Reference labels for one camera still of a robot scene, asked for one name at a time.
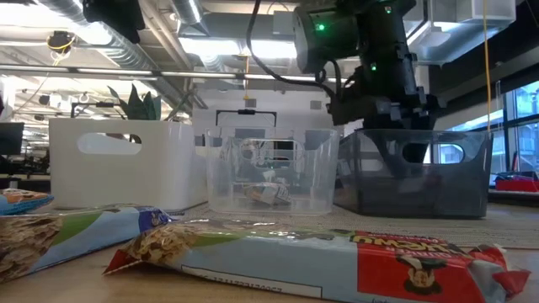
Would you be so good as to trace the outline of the long ceiling light bar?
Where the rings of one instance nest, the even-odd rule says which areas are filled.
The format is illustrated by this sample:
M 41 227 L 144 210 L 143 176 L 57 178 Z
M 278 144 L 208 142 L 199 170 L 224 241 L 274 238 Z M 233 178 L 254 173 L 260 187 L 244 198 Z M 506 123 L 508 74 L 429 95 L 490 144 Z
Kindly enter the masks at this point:
M 267 74 L 230 73 L 230 72 L 183 72 L 183 71 L 154 71 L 154 70 L 131 70 L 131 69 L 108 69 L 88 68 L 74 66 L 33 66 L 0 64 L 0 71 L 5 72 L 51 72 L 73 73 L 88 75 L 107 75 L 122 77 L 189 77 L 189 78 L 215 78 L 215 79 L 238 79 L 238 80 L 275 80 Z

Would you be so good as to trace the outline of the blue and orange granola bar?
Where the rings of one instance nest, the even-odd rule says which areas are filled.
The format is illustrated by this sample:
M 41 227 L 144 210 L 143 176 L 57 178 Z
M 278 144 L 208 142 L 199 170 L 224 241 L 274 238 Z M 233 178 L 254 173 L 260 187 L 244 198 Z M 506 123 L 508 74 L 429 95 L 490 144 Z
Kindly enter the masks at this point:
M 50 194 L 24 189 L 0 189 L 0 215 L 20 215 L 48 205 Z

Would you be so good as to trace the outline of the grey mesh table mat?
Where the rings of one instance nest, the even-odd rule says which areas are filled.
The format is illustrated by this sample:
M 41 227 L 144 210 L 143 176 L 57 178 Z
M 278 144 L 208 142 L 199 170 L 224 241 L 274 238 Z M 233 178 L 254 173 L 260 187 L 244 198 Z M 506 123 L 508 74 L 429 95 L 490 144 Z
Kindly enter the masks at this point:
M 358 215 L 334 206 L 326 215 L 229 214 L 207 204 L 171 212 L 175 219 L 196 218 L 276 222 L 291 226 L 378 231 L 406 236 L 434 237 L 459 246 L 499 244 L 505 248 L 539 249 L 539 209 L 511 205 L 488 205 L 478 220 L 384 218 Z

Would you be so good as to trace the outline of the green leafy potted plant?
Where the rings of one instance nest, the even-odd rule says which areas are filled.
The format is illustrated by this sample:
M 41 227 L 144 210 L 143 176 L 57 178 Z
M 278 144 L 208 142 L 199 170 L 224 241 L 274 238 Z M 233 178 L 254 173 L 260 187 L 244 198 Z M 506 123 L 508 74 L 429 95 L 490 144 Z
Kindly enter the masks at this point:
M 147 92 L 141 98 L 135 85 L 131 85 L 130 96 L 127 101 L 109 87 L 111 95 L 119 102 L 121 109 L 128 120 L 160 120 L 162 115 L 162 97 L 160 95 L 152 96 Z

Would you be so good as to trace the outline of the green and blue granola bar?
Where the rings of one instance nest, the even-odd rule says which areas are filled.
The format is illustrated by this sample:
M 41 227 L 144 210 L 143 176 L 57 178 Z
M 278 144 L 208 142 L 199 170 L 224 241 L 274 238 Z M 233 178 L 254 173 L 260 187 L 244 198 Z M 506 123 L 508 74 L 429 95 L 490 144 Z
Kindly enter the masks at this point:
M 0 216 L 0 284 L 128 241 L 172 221 L 153 206 Z

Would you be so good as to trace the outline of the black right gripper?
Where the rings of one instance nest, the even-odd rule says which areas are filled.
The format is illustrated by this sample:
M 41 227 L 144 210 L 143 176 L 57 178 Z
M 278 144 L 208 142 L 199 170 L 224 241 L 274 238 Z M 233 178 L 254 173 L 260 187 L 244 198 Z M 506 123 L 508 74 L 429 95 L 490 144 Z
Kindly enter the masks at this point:
M 382 59 L 362 56 L 354 73 L 330 96 L 327 109 L 333 123 L 363 120 L 366 129 L 433 129 L 446 102 L 417 84 L 416 61 L 415 54 Z M 370 138 L 392 176 L 399 177 L 400 161 L 390 154 L 385 136 L 372 130 Z M 425 143 L 408 143 L 403 147 L 403 158 L 423 163 L 427 150 Z

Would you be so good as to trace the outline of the red box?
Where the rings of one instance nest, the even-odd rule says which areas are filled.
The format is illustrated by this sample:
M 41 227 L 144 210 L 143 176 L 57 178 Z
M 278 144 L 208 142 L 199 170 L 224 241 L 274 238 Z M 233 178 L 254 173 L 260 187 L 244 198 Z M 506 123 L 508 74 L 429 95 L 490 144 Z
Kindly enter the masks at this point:
M 494 183 L 499 191 L 539 192 L 539 176 L 534 171 L 499 173 Z

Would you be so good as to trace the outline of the smoke grey plastic bin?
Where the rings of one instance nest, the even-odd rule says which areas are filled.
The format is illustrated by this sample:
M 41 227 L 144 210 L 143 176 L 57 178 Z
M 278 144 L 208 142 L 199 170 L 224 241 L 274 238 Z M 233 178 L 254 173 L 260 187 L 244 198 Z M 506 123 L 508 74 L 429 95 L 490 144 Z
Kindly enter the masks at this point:
M 487 213 L 492 136 L 484 132 L 379 130 L 400 161 L 393 177 L 370 138 L 357 130 L 339 143 L 334 203 L 360 215 L 482 218 Z M 403 158 L 408 143 L 425 143 L 423 163 Z

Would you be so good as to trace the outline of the red and blue granola bar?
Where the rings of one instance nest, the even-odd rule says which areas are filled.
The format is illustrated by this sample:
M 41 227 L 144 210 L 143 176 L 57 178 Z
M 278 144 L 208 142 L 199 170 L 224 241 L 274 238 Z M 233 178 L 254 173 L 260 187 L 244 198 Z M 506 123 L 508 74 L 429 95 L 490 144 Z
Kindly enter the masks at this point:
M 138 263 L 352 303 L 506 303 L 530 275 L 489 245 L 464 251 L 432 237 L 214 219 L 144 231 L 116 252 L 108 271 Z

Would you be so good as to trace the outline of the black monitor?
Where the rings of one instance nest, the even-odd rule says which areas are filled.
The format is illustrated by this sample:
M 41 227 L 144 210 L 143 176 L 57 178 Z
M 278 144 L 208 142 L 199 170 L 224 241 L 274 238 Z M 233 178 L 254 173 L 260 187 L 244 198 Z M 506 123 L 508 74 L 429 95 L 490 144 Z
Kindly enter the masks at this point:
M 0 122 L 0 155 L 19 155 L 24 133 L 24 123 Z

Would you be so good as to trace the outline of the black stand bar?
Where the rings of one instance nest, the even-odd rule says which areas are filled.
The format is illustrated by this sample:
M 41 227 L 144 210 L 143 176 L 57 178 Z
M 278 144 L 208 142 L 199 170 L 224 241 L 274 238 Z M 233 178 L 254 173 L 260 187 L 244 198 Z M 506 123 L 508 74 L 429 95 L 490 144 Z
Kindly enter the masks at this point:
M 74 118 L 77 118 L 80 114 L 91 115 L 91 113 L 88 111 L 89 107 L 95 107 L 99 109 L 113 109 L 115 106 L 116 104 L 107 103 L 107 102 L 96 102 L 96 103 L 75 102 L 75 103 L 71 103 L 70 117 L 74 119 Z

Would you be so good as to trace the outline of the white plastic bin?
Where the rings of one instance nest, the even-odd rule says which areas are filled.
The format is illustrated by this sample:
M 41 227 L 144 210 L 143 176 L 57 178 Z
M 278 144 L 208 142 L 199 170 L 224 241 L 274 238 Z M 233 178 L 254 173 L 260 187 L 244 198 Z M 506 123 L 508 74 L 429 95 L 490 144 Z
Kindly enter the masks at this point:
M 59 208 L 112 204 L 179 211 L 207 201 L 205 159 L 191 125 L 52 119 L 51 193 Z

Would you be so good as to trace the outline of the black rectangular frame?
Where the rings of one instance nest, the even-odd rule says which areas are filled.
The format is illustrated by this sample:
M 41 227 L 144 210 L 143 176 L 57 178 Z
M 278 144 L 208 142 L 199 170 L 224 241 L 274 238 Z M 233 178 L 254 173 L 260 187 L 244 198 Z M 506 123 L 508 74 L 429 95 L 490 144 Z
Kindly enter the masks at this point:
M 221 113 L 232 113 L 232 114 L 238 114 L 238 115 L 272 114 L 274 116 L 273 127 L 277 126 L 277 112 L 275 112 L 275 111 L 259 111 L 259 110 L 255 110 L 255 109 L 237 109 L 237 110 L 218 109 L 216 111 L 216 115 L 215 115 L 215 126 L 219 125 L 219 115 Z

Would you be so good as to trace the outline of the clear plastic bin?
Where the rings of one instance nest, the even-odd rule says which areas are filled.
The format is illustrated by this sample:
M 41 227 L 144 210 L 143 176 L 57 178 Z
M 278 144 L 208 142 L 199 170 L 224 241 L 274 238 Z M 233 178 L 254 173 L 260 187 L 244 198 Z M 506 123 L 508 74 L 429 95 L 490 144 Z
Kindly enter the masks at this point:
M 334 200 L 339 133 L 335 129 L 237 128 L 205 132 L 210 208 L 225 213 L 324 215 Z M 252 201 L 243 187 L 281 183 L 290 205 Z

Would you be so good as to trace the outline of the white and yellow granola bar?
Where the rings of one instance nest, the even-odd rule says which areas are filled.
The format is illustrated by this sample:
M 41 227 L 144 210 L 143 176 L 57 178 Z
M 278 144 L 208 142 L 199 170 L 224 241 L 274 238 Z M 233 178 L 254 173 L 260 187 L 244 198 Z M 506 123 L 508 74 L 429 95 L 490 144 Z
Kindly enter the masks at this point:
M 290 205 L 288 188 L 281 183 L 253 183 L 243 187 L 244 194 L 252 201 L 269 206 Z

